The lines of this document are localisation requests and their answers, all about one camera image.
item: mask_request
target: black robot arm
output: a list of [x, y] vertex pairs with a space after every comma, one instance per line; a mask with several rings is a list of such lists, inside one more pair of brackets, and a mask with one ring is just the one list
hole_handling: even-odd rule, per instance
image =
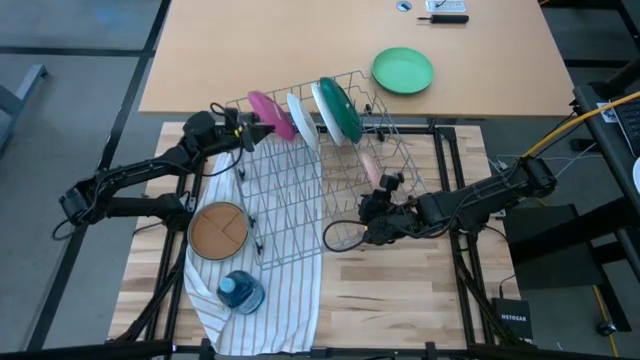
[[383, 245], [405, 236], [435, 238], [451, 228], [477, 232], [491, 213], [526, 197], [543, 197], [556, 179], [543, 160], [520, 159], [503, 172], [456, 191], [440, 191], [391, 203], [391, 192], [402, 177], [384, 175], [375, 190], [364, 195], [358, 214], [367, 225], [363, 241]]
[[225, 124], [217, 125], [208, 112], [201, 111], [187, 120], [178, 144], [164, 154], [114, 169], [98, 169], [96, 174], [78, 182], [59, 201], [68, 221], [74, 226], [95, 224], [105, 217], [157, 216], [171, 230], [184, 230], [191, 212], [175, 194], [156, 199], [118, 198], [118, 190], [165, 175], [194, 173], [209, 156], [235, 149], [253, 151], [254, 144], [273, 131], [272, 126], [257, 123], [253, 113], [239, 114], [224, 109]]

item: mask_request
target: black box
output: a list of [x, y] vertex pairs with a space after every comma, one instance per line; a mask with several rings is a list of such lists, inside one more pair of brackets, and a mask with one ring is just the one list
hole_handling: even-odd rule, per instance
[[491, 299], [498, 319], [520, 339], [533, 340], [529, 303], [524, 300]]

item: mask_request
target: wooden table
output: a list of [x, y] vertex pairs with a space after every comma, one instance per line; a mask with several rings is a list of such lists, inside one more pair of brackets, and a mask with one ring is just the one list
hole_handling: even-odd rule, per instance
[[413, 96], [387, 93], [394, 115], [571, 112], [573, 85], [536, 0], [466, 0], [466, 25], [418, 24], [425, 2], [410, 2], [403, 13], [395, 0], [174, 1], [140, 111], [193, 113], [250, 90], [369, 74], [379, 52], [405, 46], [429, 57], [435, 78]]
[[[181, 127], [181, 123], [164, 124], [157, 154], [176, 144], [182, 135]], [[456, 132], [466, 182], [489, 176], [480, 128], [456, 126]], [[438, 189], [440, 180], [433, 137], [403, 135], [403, 141], [427, 186]], [[208, 163], [209, 169], [214, 161]], [[449, 171], [453, 182], [453, 170]], [[156, 179], [149, 182], [146, 193], [153, 197], [173, 192], [175, 184], [175, 177]], [[155, 221], [155, 218], [140, 218], [138, 227]], [[490, 225], [503, 230], [498, 221], [492, 220]], [[133, 238], [109, 337], [126, 330], [151, 298], [164, 235], [163, 227], [155, 227]], [[178, 246], [177, 240], [174, 255]], [[364, 249], [323, 254], [314, 346], [424, 349], [426, 341], [433, 341], [439, 349], [466, 348], [447, 236], [436, 240], [404, 239], [393, 245]], [[497, 296], [499, 282], [514, 273], [509, 248], [499, 234], [483, 231], [478, 252], [487, 295]], [[504, 291], [509, 298], [519, 298], [515, 279], [505, 283]], [[469, 298], [476, 339], [481, 342], [479, 310], [470, 295]], [[179, 309], [174, 341], [178, 345], [199, 345], [206, 335], [184, 290]], [[166, 313], [164, 306], [158, 323], [160, 335]]]

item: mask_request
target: gray floor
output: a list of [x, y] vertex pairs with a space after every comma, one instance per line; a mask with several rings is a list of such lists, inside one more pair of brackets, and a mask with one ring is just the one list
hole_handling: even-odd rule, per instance
[[[1, 0], [0, 46], [140, 49], [159, 3]], [[633, 15], [640, 18], [637, 10]], [[566, 9], [545, 9], [544, 13], [565, 58], [631, 59], [638, 55], [615, 13]], [[24, 346], [25, 334], [63, 250], [62, 243], [50, 239], [52, 228], [63, 217], [57, 197], [95, 168], [136, 59], [0, 55], [0, 83], [15, 89], [35, 63], [45, 64], [51, 76], [38, 86], [0, 158], [0, 228], [4, 234], [0, 252], [0, 352]], [[571, 70], [576, 83], [609, 74], [597, 69]], [[114, 165], [151, 156], [162, 122], [182, 120], [138, 115], [135, 109], [139, 97], [140, 91]], [[488, 153], [496, 160], [498, 155], [522, 153], [555, 122], [503, 119], [478, 124], [483, 128]], [[572, 137], [579, 136], [588, 134], [581, 129]], [[546, 156], [575, 155], [564, 141]], [[567, 163], [550, 162], [554, 171]], [[127, 189], [134, 195], [142, 191], [142, 186]], [[588, 158], [563, 173], [557, 191], [546, 201], [552, 205], [575, 203], [584, 212], [619, 195], [602, 159]], [[104, 341], [134, 226], [133, 219], [112, 219], [90, 228], [47, 347]], [[624, 262], [607, 266], [607, 272], [632, 327], [640, 327], [640, 285]], [[611, 354], [608, 340], [593, 332], [600, 314], [590, 287], [523, 290], [522, 295], [530, 301], [535, 339], [541, 347]], [[621, 355], [640, 354], [640, 343], [634, 335], [637, 338], [637, 331], [616, 335]]]

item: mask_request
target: bottle label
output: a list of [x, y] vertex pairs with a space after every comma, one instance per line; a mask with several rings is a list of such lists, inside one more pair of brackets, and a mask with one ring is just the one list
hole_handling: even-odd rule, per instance
[[240, 304], [240, 306], [238, 306], [236, 310], [238, 310], [238, 312], [241, 314], [251, 314], [252, 312], [256, 311], [258, 306], [262, 304], [263, 300], [264, 289], [262, 288], [262, 286], [257, 286], [253, 289], [253, 291], [251, 291], [251, 295], [247, 297], [247, 300]]

